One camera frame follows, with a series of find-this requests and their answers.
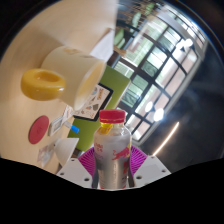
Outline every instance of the red circle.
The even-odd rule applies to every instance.
[[[106,109],[101,110],[99,113],[100,122],[102,123],[124,123],[125,122],[125,111],[117,109]]]
[[[37,120],[35,120],[29,132],[30,143],[38,143],[44,137],[48,126],[49,118],[47,116],[41,116]]]

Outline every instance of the light fixture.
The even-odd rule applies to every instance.
[[[152,109],[153,103],[150,101],[146,104],[145,112],[148,113]]]
[[[182,39],[177,45],[176,45],[176,48],[178,50],[180,50],[182,47],[184,47],[185,45],[185,41]]]
[[[177,130],[178,126],[179,126],[179,122],[176,123],[176,125],[174,126],[174,128],[172,129],[172,131],[170,132],[170,134],[166,137],[166,139],[161,144],[161,146],[153,153],[153,156],[155,156],[163,148],[163,146],[169,141],[169,139],[172,137],[172,135],[174,134],[174,132]]]
[[[185,47],[190,47],[193,45],[193,41],[191,39],[187,39],[187,40],[185,40],[184,45],[185,45]]]
[[[154,114],[154,121],[160,121],[163,119],[164,116],[164,110],[162,108],[158,109]]]

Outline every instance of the ceiling light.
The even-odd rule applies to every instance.
[[[154,121],[160,121],[163,119],[164,116],[164,110],[162,108],[158,109],[154,114]]]
[[[145,112],[148,113],[152,109],[153,103],[150,101],[145,107]]]
[[[185,47],[190,47],[192,46],[192,44],[193,44],[193,41],[191,39],[185,40],[185,43],[184,43]]]
[[[163,146],[169,141],[169,139],[172,137],[172,135],[174,134],[174,132],[177,130],[178,126],[179,126],[179,122],[176,123],[176,125],[174,126],[174,128],[172,129],[172,131],[170,132],[170,134],[166,137],[166,139],[161,144],[161,146],[153,153],[153,156],[155,156],[163,148]]]

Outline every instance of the bottle cap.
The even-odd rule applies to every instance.
[[[101,123],[118,124],[125,122],[125,111],[124,110],[100,110],[99,113]]]

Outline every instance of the plastic bottle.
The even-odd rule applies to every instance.
[[[101,127],[94,133],[94,155],[101,189],[124,189],[131,154],[130,131],[124,126],[125,111],[101,110]]]

